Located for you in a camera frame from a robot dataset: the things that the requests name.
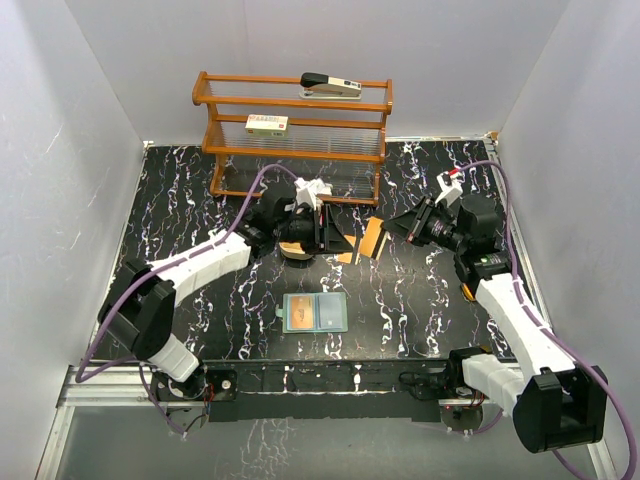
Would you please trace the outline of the brown gold credit card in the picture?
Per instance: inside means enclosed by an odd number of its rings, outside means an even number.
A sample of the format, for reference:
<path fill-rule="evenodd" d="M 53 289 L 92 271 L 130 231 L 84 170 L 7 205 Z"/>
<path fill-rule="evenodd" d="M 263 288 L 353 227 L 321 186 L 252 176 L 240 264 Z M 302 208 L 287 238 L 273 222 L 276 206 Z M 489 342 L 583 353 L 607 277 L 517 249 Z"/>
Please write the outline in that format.
<path fill-rule="evenodd" d="M 364 235 L 359 243 L 359 254 L 378 261 L 389 238 L 389 233 L 383 228 L 384 221 L 377 217 L 368 220 Z"/>

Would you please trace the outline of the mint green card holder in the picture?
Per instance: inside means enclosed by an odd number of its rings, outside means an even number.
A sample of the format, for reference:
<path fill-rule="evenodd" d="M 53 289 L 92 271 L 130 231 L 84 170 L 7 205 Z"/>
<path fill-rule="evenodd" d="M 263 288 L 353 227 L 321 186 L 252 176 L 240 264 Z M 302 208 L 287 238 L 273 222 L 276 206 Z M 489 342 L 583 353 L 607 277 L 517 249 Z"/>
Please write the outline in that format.
<path fill-rule="evenodd" d="M 276 308 L 285 334 L 344 333 L 348 313 L 344 292 L 285 294 Z"/>

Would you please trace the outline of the orange VIP credit card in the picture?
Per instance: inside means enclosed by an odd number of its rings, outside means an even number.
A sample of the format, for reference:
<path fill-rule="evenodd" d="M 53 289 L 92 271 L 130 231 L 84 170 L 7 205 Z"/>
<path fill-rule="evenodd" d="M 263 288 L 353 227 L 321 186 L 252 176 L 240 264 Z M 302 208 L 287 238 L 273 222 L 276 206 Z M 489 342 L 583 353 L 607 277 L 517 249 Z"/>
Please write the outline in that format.
<path fill-rule="evenodd" d="M 314 300 L 310 295 L 296 295 L 290 298 L 289 328 L 295 331 L 310 330 L 314 327 Z"/>

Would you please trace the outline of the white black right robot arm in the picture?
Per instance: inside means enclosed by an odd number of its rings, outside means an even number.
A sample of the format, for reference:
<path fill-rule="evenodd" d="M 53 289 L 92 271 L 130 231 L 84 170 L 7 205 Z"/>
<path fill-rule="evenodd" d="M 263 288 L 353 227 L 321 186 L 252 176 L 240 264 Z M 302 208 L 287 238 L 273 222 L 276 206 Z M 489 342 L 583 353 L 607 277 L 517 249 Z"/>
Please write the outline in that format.
<path fill-rule="evenodd" d="M 520 280 L 497 244 L 500 225 L 494 200 L 472 194 L 457 211 L 424 197 L 382 227 L 412 245 L 451 251 L 468 296 L 496 322 L 519 364 L 513 371 L 482 347 L 453 350 L 442 375 L 446 388 L 460 397 L 475 390 L 497 403 L 531 453 L 596 443 L 604 431 L 605 378 L 548 338 L 531 300 L 516 292 Z"/>

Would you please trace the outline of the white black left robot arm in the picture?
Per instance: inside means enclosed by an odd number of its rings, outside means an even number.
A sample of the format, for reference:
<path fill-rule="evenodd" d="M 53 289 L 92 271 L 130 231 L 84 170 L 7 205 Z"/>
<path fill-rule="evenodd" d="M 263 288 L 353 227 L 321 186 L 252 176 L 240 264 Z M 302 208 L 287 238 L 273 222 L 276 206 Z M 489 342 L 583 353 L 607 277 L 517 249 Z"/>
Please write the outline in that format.
<path fill-rule="evenodd" d="M 118 270 L 98 322 L 139 362 L 171 379 L 182 397 L 206 387 L 201 360 L 173 333 L 174 310 L 191 294 L 268 255 L 276 244 L 294 243 L 311 256 L 343 254 L 353 247 L 329 205 L 299 203 L 294 195 L 262 196 L 245 206 L 231 228 L 157 264 L 128 260 Z"/>

